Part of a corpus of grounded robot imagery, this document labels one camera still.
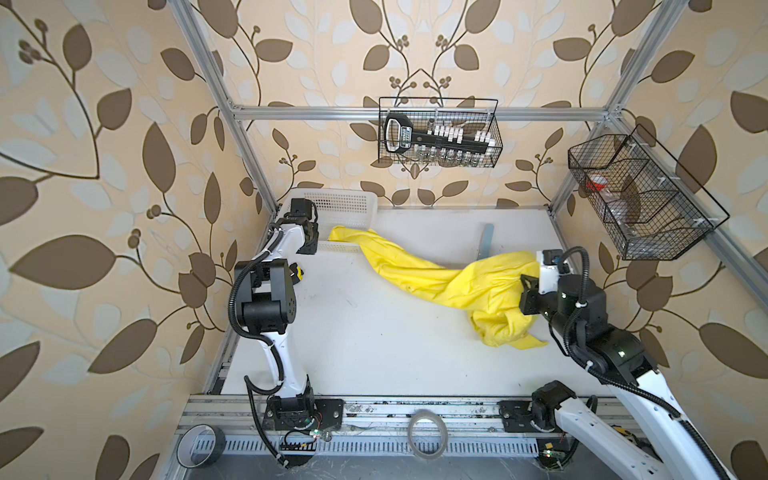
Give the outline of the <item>yellow trousers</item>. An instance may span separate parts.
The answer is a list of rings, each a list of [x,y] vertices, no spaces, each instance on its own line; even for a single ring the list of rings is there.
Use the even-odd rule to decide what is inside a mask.
[[[475,332],[489,347],[509,345],[528,350],[548,345],[530,333],[535,318],[523,314],[519,307],[521,277],[539,277],[539,262],[531,252],[499,254],[462,269],[449,269],[407,252],[373,230],[336,226],[329,240],[360,247],[373,270],[400,290],[466,312]]]

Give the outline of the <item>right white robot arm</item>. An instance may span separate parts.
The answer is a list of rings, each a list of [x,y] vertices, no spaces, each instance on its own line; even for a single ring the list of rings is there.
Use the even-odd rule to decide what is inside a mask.
[[[521,312],[546,320],[565,357],[611,390],[653,451],[647,453],[602,420],[560,381],[533,392],[531,426],[570,435],[622,479],[732,478],[674,398],[641,341],[609,323],[607,297],[589,277],[587,251],[543,250],[536,259],[538,275],[521,278]]]

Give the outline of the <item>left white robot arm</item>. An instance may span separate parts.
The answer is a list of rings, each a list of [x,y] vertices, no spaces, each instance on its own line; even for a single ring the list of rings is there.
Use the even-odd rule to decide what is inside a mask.
[[[280,399],[312,393],[308,374],[290,358],[289,326],[297,313],[294,286],[303,271],[289,257],[313,255],[319,241],[318,209],[309,199],[294,198],[288,212],[268,227],[268,240],[252,259],[235,266],[227,304],[229,324],[238,336],[261,344],[272,360],[275,381],[258,387],[244,377],[248,394]]]

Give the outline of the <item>white plastic basket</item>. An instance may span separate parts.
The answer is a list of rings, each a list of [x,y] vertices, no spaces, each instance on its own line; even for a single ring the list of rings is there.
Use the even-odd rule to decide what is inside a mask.
[[[358,245],[329,241],[329,235],[336,226],[355,230],[370,230],[378,211],[378,197],[371,192],[359,190],[296,188],[283,201],[279,216],[284,217],[290,210],[294,198],[305,198],[313,202],[319,213],[318,251],[361,254]]]

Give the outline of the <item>light blue block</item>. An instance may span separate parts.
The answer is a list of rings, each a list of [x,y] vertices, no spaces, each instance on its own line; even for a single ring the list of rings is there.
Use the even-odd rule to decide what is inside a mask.
[[[478,248],[478,260],[486,259],[490,256],[494,230],[495,228],[493,224],[487,223],[484,225]]]

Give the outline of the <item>red white cup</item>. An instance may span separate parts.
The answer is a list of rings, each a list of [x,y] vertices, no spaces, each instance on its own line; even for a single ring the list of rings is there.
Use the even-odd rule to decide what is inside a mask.
[[[608,185],[608,180],[599,174],[588,174],[585,180],[584,189],[588,193],[596,193],[605,189]]]

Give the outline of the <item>black socket set holder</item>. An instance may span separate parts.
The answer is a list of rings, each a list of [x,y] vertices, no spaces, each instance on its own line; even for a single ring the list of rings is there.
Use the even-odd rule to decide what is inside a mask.
[[[495,155],[503,150],[497,125],[485,115],[442,115],[435,111],[390,112],[380,119],[378,143],[387,153],[416,152],[417,147]]]

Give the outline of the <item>clear tape roll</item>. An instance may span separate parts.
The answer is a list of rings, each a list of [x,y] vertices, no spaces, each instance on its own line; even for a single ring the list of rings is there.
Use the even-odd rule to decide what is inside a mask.
[[[411,415],[406,438],[412,454],[425,461],[433,461],[443,456],[450,441],[447,425],[443,419],[436,413],[424,409]]]

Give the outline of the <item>black tape roll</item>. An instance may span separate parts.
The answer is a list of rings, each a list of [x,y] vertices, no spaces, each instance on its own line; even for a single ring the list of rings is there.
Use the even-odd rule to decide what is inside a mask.
[[[179,439],[176,460],[186,469],[204,468],[216,463],[226,450],[225,433],[218,427],[198,424]]]

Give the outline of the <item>aluminium frame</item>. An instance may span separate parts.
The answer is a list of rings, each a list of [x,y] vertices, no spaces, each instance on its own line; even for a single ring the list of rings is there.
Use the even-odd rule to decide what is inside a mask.
[[[763,1],[190,1],[259,210],[530,209],[724,465],[767,475]]]

